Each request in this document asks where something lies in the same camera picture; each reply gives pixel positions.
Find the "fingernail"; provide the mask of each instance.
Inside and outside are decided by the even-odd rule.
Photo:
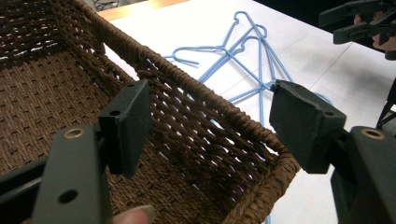
[[[155,209],[151,204],[135,207],[135,208],[131,209],[131,211],[139,210],[139,209],[144,210],[148,214],[149,223],[154,222]]]

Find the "white table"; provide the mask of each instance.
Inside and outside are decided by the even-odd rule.
[[[266,27],[267,41],[294,81],[329,97],[334,106],[347,115],[347,131],[358,125],[375,126],[396,76],[396,62],[387,61],[382,53],[358,44],[336,46],[331,34],[251,0],[190,0],[145,13],[136,12],[112,23],[141,44],[161,55],[169,55],[182,46],[220,45],[236,11],[246,11],[256,23]],[[239,28],[233,39],[239,38],[248,24],[241,19]],[[258,69],[257,43],[252,43],[247,44],[247,51],[238,59],[255,71]],[[107,55],[134,76],[134,70],[114,52],[107,50]],[[195,78],[219,57],[191,52],[179,55],[200,62],[199,66],[175,63]],[[251,80],[237,66],[227,64],[206,85],[229,99],[251,88]],[[271,93],[267,92],[264,98],[268,120]],[[236,105],[259,120],[258,95]],[[299,172],[285,196],[276,203],[272,223],[337,223],[331,174],[332,168],[326,175]]]

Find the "woven basket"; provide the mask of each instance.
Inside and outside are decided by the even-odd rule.
[[[132,81],[152,129],[136,175],[110,175],[113,213],[153,204],[156,223],[261,223],[299,166],[271,131],[78,0],[0,4],[0,175],[49,155],[64,127],[94,124]]]

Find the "finger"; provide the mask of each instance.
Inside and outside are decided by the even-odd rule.
[[[379,17],[379,16],[382,16],[382,15],[384,15],[384,12],[382,12],[382,11],[377,11],[377,12],[374,13],[374,19],[377,18],[377,17]]]
[[[373,40],[374,40],[373,47],[375,47],[376,49],[396,50],[396,37],[391,37],[389,41],[387,41],[383,45],[379,45],[379,35],[374,36]]]
[[[361,23],[361,15],[356,15],[355,19],[353,19],[354,24],[359,24]]]
[[[155,209],[151,205],[136,207],[113,217],[114,224],[149,224],[154,221]]]

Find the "wire hanger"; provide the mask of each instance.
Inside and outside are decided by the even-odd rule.
[[[231,35],[233,34],[234,28],[240,23],[240,20],[238,19],[239,15],[244,15],[249,24],[250,28],[247,29],[247,31],[236,41],[234,42],[228,49],[226,46],[229,44],[229,40]],[[256,24],[253,19],[250,18],[250,16],[245,12],[245,11],[237,11],[235,12],[233,16],[234,22],[231,25],[223,43],[218,46],[198,46],[198,47],[180,47],[175,49],[172,52],[172,55],[169,56],[164,56],[164,58],[168,59],[174,59],[175,61],[179,63],[187,63],[187,64],[199,64],[196,61],[193,60],[188,60],[188,59],[182,59],[177,57],[177,53],[182,50],[191,50],[191,51],[201,51],[201,52],[223,52],[221,57],[214,62],[199,78],[198,81],[205,83],[208,81],[224,64],[226,64],[228,61],[232,60],[235,63],[237,63],[241,68],[245,70],[246,73],[248,73],[251,77],[253,77],[256,82],[258,83],[257,86],[251,90],[245,91],[242,94],[239,94],[231,99],[229,101],[235,102],[238,100],[244,100],[246,97],[251,96],[253,94],[258,93],[259,94],[259,109],[260,109],[260,123],[262,126],[264,126],[264,101],[263,101],[263,94],[264,91],[271,91],[271,86],[276,82],[277,79],[280,79],[280,77],[276,76],[275,72],[275,66],[277,65],[278,67],[281,68],[283,74],[286,76],[286,80],[289,82],[294,82],[291,75],[283,65],[283,63],[279,60],[277,55],[275,54],[274,50],[271,48],[269,43],[266,40],[267,37],[267,30],[264,26]],[[243,63],[241,63],[235,56],[239,53],[242,53],[245,51],[245,45],[248,41],[256,40],[258,42],[258,49],[259,49],[259,69],[258,69],[258,75],[254,74],[250,69],[248,69]],[[262,75],[262,55],[263,51],[265,50],[267,62],[269,65],[270,69],[270,76],[271,79],[267,82],[264,81],[263,75]],[[332,102],[325,97],[322,94],[316,93],[319,97],[321,97],[323,100],[327,101],[329,104],[332,104]]]

